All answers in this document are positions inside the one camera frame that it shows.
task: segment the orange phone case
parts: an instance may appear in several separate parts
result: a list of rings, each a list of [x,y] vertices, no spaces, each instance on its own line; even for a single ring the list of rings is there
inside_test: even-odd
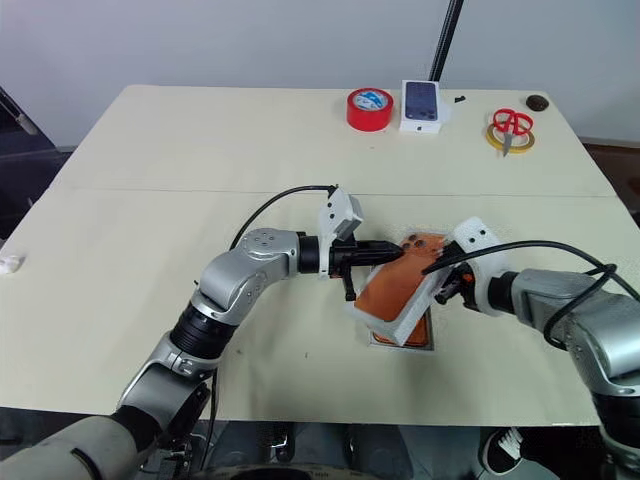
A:
[[[405,254],[382,266],[355,301],[356,308],[386,322],[393,321],[402,311],[424,276],[422,270],[434,263],[442,253],[444,235],[415,233],[401,245]],[[423,315],[405,343],[406,346],[425,346],[430,343],[427,315]],[[380,335],[381,343],[395,345]]]

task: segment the white bracket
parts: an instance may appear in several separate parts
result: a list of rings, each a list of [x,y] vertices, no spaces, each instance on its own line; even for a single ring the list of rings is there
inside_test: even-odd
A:
[[[333,241],[346,240],[362,223],[364,214],[360,202],[341,188],[337,188],[318,214],[320,243],[320,278],[329,278],[329,250]]]
[[[371,272],[366,284],[373,280],[383,266],[379,265]],[[404,345],[420,317],[434,302],[435,295],[440,291],[451,270],[452,267],[446,267],[424,277],[398,316],[390,322],[356,308],[355,302],[347,302],[345,309],[349,315],[363,322],[369,330],[388,338],[396,345]]]
[[[502,243],[478,217],[471,217],[462,222],[447,236],[447,240],[455,241],[465,253],[475,252]],[[492,278],[499,277],[509,270],[506,252],[496,252],[491,255],[472,258],[467,263],[471,267],[476,281],[474,296],[478,310],[487,315],[497,317],[501,312],[494,309],[489,303],[489,283]]]

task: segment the white wall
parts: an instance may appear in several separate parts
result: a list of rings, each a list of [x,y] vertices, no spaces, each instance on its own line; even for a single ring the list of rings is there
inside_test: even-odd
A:
[[[58,146],[133,83],[398,87],[428,75],[447,3],[4,0],[0,85]]]
[[[640,142],[638,0],[468,0],[442,83],[546,90],[579,136]]]

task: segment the scissors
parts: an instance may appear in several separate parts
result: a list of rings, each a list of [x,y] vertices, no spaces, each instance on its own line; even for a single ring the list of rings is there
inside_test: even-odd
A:
[[[533,119],[526,113],[516,112],[510,108],[501,108],[493,114],[493,126],[504,134],[502,156],[506,157],[511,150],[514,135],[526,135],[533,128]]]

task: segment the shoe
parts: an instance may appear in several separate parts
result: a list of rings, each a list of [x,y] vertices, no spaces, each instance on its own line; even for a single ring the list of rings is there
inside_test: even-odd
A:
[[[513,471],[522,461],[521,443],[522,435],[517,428],[496,430],[482,448],[482,466],[487,472],[498,477]]]

